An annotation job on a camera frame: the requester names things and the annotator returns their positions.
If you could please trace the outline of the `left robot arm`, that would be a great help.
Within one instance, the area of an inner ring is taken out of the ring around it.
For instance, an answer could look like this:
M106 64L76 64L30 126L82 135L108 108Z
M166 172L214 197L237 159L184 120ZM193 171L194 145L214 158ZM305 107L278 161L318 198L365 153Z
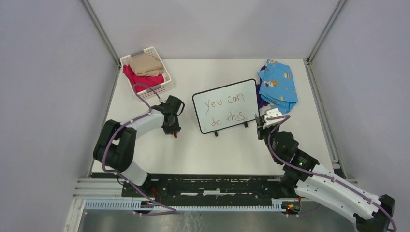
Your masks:
M93 150L93 158L121 177L134 183L133 190L140 197L148 196L152 184L147 181L150 174L142 169L134 160L136 139L146 133L162 128L164 134L175 138L181 131L178 116L185 108L184 102L170 95L159 105L148 107L148 111L126 122L112 119L105 122Z

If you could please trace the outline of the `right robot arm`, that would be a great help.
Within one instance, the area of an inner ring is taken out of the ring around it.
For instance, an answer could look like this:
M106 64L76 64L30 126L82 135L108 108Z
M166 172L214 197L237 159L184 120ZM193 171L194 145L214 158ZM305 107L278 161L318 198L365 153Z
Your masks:
M299 149L292 133L279 131L289 118L255 116L258 139L264 141L274 162L283 166L280 193L315 201L346 218L359 232L396 232L395 200L358 188Z

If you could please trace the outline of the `black framed whiteboard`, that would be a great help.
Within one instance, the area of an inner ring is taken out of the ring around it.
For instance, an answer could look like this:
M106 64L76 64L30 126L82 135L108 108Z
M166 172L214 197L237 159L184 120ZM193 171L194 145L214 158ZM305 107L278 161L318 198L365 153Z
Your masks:
M193 94L192 101L202 134L238 125L248 127L260 115L256 80L248 79Z

